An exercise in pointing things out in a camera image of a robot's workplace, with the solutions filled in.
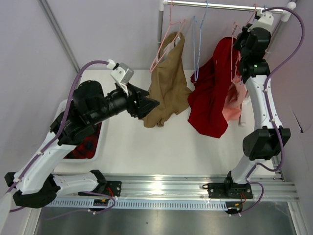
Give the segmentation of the pink wire hanger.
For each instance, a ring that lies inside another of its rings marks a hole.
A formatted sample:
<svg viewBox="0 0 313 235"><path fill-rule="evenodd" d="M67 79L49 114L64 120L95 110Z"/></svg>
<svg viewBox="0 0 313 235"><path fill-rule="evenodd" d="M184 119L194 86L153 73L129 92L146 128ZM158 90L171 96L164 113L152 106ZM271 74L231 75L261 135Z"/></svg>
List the pink wire hanger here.
<svg viewBox="0 0 313 235"><path fill-rule="evenodd" d="M235 52L235 48L234 48L234 43L236 42L236 39L235 39L235 32L236 32L236 29L242 29L241 25L238 24L236 21L234 22L233 24L233 29L232 29L232 33L231 33L231 63L230 63L230 68L231 68L231 82L238 82L238 79L237 77L240 77L239 76L239 73L237 72L237 64L239 62L239 59L240 59L240 52L237 52L237 57L236 57L236 62L234 63L233 62L233 55L234 55L234 52Z"/></svg>

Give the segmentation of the red skirt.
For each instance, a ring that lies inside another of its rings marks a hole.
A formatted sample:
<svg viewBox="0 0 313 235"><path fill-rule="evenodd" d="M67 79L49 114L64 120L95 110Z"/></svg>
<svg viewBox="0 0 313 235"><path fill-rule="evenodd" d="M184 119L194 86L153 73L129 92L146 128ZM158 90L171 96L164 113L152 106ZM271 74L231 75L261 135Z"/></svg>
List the red skirt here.
<svg viewBox="0 0 313 235"><path fill-rule="evenodd" d="M233 62L236 62L235 50ZM231 85L231 37L221 39L212 57L199 70L194 91L188 97L191 108L188 122L202 135L220 138L228 128L222 111Z"/></svg>

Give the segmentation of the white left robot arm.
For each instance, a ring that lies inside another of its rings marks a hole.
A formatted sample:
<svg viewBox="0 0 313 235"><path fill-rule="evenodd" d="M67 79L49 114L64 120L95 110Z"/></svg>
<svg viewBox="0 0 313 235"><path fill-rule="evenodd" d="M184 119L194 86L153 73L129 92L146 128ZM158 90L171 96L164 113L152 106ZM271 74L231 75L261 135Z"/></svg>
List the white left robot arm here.
<svg viewBox="0 0 313 235"><path fill-rule="evenodd" d="M100 170L85 174L59 176L52 172L59 162L83 141L97 133L98 124L127 111L138 119L146 117L159 105L148 97L149 93L130 83L124 91L116 87L104 95L98 81L86 81L74 90L66 109L50 126L43 145L18 172L8 172L5 181L10 189L15 188L13 200L16 206L42 208L58 196L92 192L102 195L107 180Z"/></svg>

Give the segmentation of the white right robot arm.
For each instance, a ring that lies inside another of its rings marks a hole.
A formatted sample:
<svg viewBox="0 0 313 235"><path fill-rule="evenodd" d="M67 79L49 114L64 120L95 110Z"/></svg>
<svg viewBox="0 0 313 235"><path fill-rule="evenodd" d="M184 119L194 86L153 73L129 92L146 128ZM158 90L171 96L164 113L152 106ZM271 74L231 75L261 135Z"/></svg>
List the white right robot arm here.
<svg viewBox="0 0 313 235"><path fill-rule="evenodd" d="M254 113L254 131L243 139L243 152L237 166L230 171L224 182L203 185L210 199L253 198L252 174L273 156L283 154L284 144L291 131L284 128L272 99L270 71L264 55L271 41L265 26L247 24L238 35L234 48L241 54L239 72L250 96Z"/></svg>

